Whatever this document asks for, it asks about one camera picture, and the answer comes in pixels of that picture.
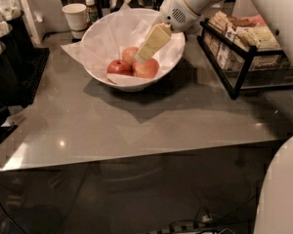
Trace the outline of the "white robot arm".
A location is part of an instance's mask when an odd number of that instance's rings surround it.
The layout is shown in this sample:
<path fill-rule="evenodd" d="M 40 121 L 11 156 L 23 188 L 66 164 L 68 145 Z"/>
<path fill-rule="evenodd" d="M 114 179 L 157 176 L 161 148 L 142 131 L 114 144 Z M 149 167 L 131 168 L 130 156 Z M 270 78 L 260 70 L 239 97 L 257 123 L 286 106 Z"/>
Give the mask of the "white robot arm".
<path fill-rule="evenodd" d="M 173 32 L 187 31 L 212 5 L 223 0 L 164 0 L 141 45 L 145 61 L 168 43 Z M 293 0 L 250 0 L 293 66 Z M 277 150 L 265 175 L 254 234 L 293 234 L 293 137 Z"/>

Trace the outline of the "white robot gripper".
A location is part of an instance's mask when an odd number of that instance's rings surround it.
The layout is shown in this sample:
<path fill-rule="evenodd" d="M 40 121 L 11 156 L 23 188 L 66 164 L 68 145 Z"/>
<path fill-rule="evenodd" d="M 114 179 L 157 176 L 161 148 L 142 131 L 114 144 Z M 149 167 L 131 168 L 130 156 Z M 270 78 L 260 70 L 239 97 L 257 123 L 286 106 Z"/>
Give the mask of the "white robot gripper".
<path fill-rule="evenodd" d="M 164 0 L 159 10 L 163 22 L 150 29 L 135 55 L 136 60 L 144 63 L 152 58 L 170 41 L 172 31 L 187 31 L 206 10 L 222 1 L 224 0 Z"/>

